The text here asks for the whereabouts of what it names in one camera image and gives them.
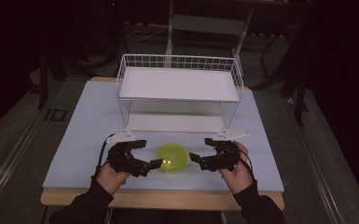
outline person's left hand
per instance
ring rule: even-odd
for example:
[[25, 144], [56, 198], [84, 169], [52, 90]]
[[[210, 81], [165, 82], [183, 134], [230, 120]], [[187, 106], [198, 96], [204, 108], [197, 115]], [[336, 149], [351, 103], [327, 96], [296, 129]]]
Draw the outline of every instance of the person's left hand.
[[131, 174], [126, 172], [116, 172], [115, 169], [107, 162], [101, 167], [97, 176], [97, 182], [110, 194], [114, 195], [120, 186], [126, 182], [127, 177]]

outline wire rack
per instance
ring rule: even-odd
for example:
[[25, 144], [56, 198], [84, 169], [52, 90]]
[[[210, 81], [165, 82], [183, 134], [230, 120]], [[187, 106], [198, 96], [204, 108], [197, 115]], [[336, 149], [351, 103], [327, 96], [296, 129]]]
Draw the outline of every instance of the wire rack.
[[[134, 100], [120, 99], [120, 92], [124, 77], [126, 75], [126, 70], [129, 67], [181, 69], [183, 70], [183, 72], [187, 70], [229, 72], [231, 74], [234, 85], [237, 87], [236, 92], [238, 98], [242, 98], [242, 74], [236, 60], [233, 58], [184, 55], [124, 54], [121, 59], [120, 68], [117, 73], [117, 96], [120, 100], [120, 106], [123, 114], [124, 123], [126, 126], [129, 123], [131, 104]], [[224, 126], [227, 128], [231, 123], [238, 103], [221, 102], [220, 105], [222, 106], [222, 117], [224, 121]]]

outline wooden table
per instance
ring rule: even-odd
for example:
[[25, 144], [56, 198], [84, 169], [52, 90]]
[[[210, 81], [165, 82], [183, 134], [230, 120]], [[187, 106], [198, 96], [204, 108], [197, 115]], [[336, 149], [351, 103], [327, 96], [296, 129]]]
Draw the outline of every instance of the wooden table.
[[[114, 82], [116, 79], [112, 77], [94, 77], [92, 81]], [[41, 202], [48, 206], [68, 205], [76, 196], [85, 193], [86, 191], [87, 189], [44, 189], [41, 196]], [[280, 209], [284, 208], [283, 197], [280, 192], [259, 191], [259, 194], [269, 196]], [[120, 189], [114, 197], [115, 200], [112, 201], [109, 206], [216, 211], [241, 210], [229, 190]]]

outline black cable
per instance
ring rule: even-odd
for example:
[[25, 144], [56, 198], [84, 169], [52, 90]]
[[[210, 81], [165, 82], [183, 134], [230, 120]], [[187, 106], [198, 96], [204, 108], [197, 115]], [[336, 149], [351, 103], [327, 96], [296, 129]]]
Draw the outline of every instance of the black cable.
[[45, 211], [43, 212], [42, 221], [40, 221], [40, 224], [45, 223], [45, 219], [47, 215], [48, 215], [48, 206], [45, 206]]
[[99, 173], [100, 173], [100, 170], [101, 170], [101, 167], [103, 167], [106, 163], [104, 163], [104, 165], [101, 165], [101, 163], [103, 162], [103, 155], [104, 155], [104, 149], [106, 147], [106, 141], [108, 138], [112, 137], [114, 134], [110, 134], [105, 140], [104, 140], [104, 143], [103, 143], [103, 146], [101, 147], [101, 152], [100, 152], [100, 158], [98, 160], [98, 165], [95, 167], [95, 174], [94, 176], [97, 176]]
[[251, 162], [251, 159], [249, 158], [249, 156], [243, 152], [242, 150], [238, 149], [240, 151], [240, 153], [242, 153], [243, 155], [246, 156], [246, 158], [248, 159], [249, 161], [249, 164], [244, 161], [241, 157], [240, 157], [240, 161], [242, 162], [242, 164], [246, 167], [246, 169], [249, 171], [249, 173], [251, 174], [251, 177], [252, 177], [252, 180], [255, 181], [255, 175], [253, 173], [253, 165], [252, 165], [252, 162]]

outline chair leg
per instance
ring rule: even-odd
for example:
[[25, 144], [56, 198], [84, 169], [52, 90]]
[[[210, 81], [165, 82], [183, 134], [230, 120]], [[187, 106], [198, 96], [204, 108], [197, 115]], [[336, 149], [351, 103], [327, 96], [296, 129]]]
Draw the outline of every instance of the chair leg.
[[304, 71], [301, 74], [300, 81], [298, 83], [297, 88], [297, 100], [296, 100], [296, 108], [295, 108], [295, 118], [299, 126], [303, 126], [302, 123], [302, 111], [304, 105], [304, 94], [305, 94], [305, 85], [307, 80], [308, 70]]
[[278, 38], [278, 36], [274, 36], [269, 44], [266, 46], [266, 48], [263, 50], [263, 52], [261, 53], [261, 57], [260, 57], [260, 61], [261, 61], [261, 65], [263, 67], [263, 71], [264, 71], [264, 76], [265, 77], [270, 77], [271, 75], [269, 75], [269, 73], [267, 72], [267, 68], [266, 68], [266, 64], [264, 62], [264, 55], [266, 54], [267, 50], [269, 50], [269, 47], [271, 47], [272, 43], [276, 40], [276, 38]]

